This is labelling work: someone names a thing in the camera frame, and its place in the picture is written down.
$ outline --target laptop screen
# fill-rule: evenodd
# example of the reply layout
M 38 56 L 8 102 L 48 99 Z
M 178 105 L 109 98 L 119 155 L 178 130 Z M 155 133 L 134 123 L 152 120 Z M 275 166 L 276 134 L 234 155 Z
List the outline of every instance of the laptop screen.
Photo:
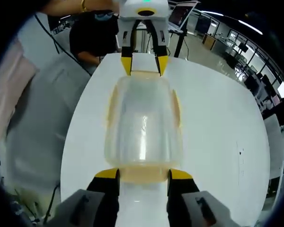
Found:
M 169 22 L 181 28 L 197 4 L 198 1 L 178 3 L 169 17 Z

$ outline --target black stand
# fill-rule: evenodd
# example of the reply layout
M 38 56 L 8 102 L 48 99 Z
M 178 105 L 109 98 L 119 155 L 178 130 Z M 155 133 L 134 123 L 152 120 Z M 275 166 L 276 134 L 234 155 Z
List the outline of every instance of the black stand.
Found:
M 175 55 L 174 55 L 175 58 L 179 57 L 179 54 L 180 54 L 180 51 L 181 51 L 181 48 L 182 48 L 182 45 L 183 45 L 184 38 L 185 38 L 185 36 L 187 36 L 187 23 L 188 23 L 188 20 L 185 22 L 185 24 L 181 28 L 183 33 L 178 34 L 179 39 L 178 39 L 178 44 L 177 44 Z

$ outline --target gold bracelet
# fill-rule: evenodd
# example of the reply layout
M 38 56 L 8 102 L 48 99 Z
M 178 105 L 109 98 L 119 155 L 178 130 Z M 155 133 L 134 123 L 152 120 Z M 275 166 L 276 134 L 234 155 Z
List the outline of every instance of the gold bracelet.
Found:
M 85 0 L 81 1 L 81 11 L 82 12 L 87 12 L 88 11 L 87 8 L 85 7 Z

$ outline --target face mask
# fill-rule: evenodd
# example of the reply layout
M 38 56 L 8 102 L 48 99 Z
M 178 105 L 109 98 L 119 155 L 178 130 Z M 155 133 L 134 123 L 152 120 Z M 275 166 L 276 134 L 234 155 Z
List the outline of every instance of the face mask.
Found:
M 108 13 L 108 14 L 95 14 L 95 19 L 98 21 L 107 21 L 110 18 L 112 18 L 113 13 Z

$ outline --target clear plastic container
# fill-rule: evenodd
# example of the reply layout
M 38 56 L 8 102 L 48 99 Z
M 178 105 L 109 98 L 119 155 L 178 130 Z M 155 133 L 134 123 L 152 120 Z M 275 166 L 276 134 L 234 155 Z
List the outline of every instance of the clear plastic container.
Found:
M 120 78 L 112 95 L 105 157 L 125 182 L 160 182 L 182 158 L 176 93 L 150 72 Z

